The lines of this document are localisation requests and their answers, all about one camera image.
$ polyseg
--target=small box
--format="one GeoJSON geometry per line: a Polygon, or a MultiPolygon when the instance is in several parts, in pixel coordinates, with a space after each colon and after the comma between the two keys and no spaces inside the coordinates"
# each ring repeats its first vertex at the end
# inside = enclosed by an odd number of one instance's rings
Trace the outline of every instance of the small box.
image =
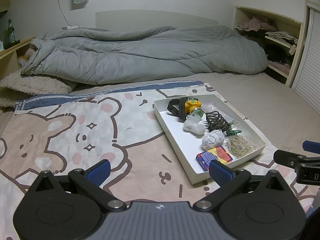
{"type": "Polygon", "coordinates": [[[212,160],[218,160],[225,165],[228,162],[231,162],[233,158],[226,152],[226,150],[222,146],[219,146],[207,150],[206,152],[197,154],[196,160],[202,167],[203,171],[208,171],[209,164],[212,160]]]}

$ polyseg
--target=built-in shelf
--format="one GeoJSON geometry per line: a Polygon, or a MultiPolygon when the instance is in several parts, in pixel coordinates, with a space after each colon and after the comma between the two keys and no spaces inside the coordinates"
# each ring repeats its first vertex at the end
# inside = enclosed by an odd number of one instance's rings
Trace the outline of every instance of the built-in shelf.
{"type": "Polygon", "coordinates": [[[273,65],[269,64],[268,67],[271,68],[272,70],[278,72],[280,75],[284,76],[285,78],[288,78],[288,75],[286,73],[282,72],[280,69],[277,69],[273,65]]]}
{"type": "Polygon", "coordinates": [[[284,47],[286,47],[286,48],[289,48],[289,49],[291,48],[290,45],[288,45],[288,44],[286,44],[286,43],[284,43],[284,42],[281,42],[281,41],[279,41],[279,40],[277,40],[277,39],[274,39],[274,38],[272,38],[272,37],[265,36],[265,38],[268,39],[268,40],[274,41],[274,42],[276,42],[276,43],[278,43],[278,44],[280,44],[280,45],[282,45],[282,46],[284,46],[284,47]]]}

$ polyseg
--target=blue gripper pad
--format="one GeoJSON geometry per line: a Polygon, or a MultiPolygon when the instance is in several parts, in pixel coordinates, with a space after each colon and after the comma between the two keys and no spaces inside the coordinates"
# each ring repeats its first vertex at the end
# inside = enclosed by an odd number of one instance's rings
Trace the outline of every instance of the blue gripper pad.
{"type": "Polygon", "coordinates": [[[232,180],[236,173],[217,160],[212,160],[209,164],[210,177],[221,187],[223,184],[232,180]]]}
{"type": "Polygon", "coordinates": [[[306,152],[320,154],[320,143],[311,142],[311,141],[304,141],[302,144],[302,148],[306,152]]]}
{"type": "Polygon", "coordinates": [[[111,173],[111,165],[108,160],[102,160],[85,171],[85,177],[96,186],[100,186],[111,173]]]}

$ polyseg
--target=cartoon bear blanket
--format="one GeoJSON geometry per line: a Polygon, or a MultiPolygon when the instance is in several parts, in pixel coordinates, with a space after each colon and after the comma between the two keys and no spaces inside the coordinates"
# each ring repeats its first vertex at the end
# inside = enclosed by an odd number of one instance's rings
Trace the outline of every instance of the cartoon bear blanket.
{"type": "MultiPolygon", "coordinates": [[[[207,93],[229,104],[208,84],[202,84],[100,94],[16,111],[0,137],[0,239],[18,240],[12,216],[41,170],[64,175],[108,159],[111,175],[101,187],[127,204],[132,200],[188,200],[193,204],[216,190],[218,185],[212,180],[190,184],[153,113],[154,100],[207,93]]],[[[294,170],[275,164],[276,148],[246,117],[243,119],[267,146],[242,167],[257,175],[279,170],[308,210],[319,187],[296,184],[294,170]]]]}

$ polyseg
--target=green glass bottle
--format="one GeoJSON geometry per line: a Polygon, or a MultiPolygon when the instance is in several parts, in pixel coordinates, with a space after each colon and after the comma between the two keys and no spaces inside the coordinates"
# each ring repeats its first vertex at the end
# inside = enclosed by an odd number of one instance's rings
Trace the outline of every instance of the green glass bottle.
{"type": "Polygon", "coordinates": [[[14,27],[12,26],[11,19],[9,19],[9,25],[8,25],[8,41],[9,41],[9,44],[16,42],[16,37],[14,36],[14,27]]]}

